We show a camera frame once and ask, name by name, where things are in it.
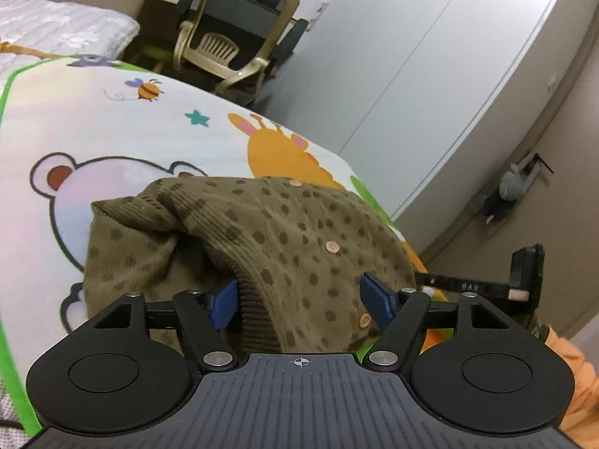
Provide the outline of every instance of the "black circular pad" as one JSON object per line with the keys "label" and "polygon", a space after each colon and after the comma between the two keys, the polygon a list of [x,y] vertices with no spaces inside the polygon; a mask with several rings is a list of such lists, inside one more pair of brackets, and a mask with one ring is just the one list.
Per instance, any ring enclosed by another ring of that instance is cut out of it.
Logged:
{"label": "black circular pad", "polygon": [[179,353],[128,329],[77,330],[27,376],[29,399],[44,422],[86,433],[147,426],[173,411],[190,388]]}
{"label": "black circular pad", "polygon": [[490,393],[511,393],[532,380],[532,370],[524,361],[499,352],[486,352],[467,359],[462,374],[476,388]]}
{"label": "black circular pad", "polygon": [[71,367],[69,378],[82,390],[110,393],[131,385],[140,374],[140,365],[122,354],[92,354]]}
{"label": "black circular pad", "polygon": [[561,421],[570,368],[538,339],[511,329],[471,329],[423,352],[410,374],[422,406],[480,433],[528,432]]}

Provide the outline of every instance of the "crosshair marking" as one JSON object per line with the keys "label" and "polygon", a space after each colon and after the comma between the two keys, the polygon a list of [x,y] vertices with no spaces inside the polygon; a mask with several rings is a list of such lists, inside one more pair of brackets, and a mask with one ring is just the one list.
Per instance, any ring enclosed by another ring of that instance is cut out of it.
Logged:
{"label": "crosshair marking", "polygon": [[290,361],[290,363],[296,364],[297,366],[302,368],[302,367],[308,365],[308,363],[313,363],[313,361],[308,361],[306,358],[297,358],[297,359],[294,359],[293,361]]}

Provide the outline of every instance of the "brown polka dot sweater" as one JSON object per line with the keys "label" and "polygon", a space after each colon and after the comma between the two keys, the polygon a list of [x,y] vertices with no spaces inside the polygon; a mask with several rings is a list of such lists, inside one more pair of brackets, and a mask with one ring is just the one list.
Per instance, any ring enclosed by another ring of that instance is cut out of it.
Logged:
{"label": "brown polka dot sweater", "polygon": [[359,300],[364,272],[395,290],[414,286],[396,235],[350,192],[285,178],[173,178],[92,209],[89,315],[127,291],[167,300],[234,277],[243,350],[335,352],[373,328]]}

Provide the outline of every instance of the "cartoon bear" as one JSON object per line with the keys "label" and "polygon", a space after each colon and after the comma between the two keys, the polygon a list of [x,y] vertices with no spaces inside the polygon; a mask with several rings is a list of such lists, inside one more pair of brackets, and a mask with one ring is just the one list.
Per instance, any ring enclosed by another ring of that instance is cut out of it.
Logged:
{"label": "cartoon bear", "polygon": [[[50,223],[68,260],[83,272],[93,214],[91,203],[136,196],[153,181],[167,177],[206,175],[187,162],[173,162],[164,169],[131,157],[99,157],[77,163],[65,153],[52,153],[31,169],[31,187],[50,199]],[[67,332],[67,309],[79,300],[81,284],[74,284],[61,305],[61,321]]]}

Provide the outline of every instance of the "teal star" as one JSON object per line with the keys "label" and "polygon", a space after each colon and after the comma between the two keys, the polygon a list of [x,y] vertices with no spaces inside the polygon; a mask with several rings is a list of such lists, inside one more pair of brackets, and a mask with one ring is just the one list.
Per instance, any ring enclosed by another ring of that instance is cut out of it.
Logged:
{"label": "teal star", "polygon": [[191,113],[185,113],[185,116],[191,120],[192,125],[202,125],[205,127],[208,126],[208,120],[210,119],[200,113],[197,109],[194,109]]}

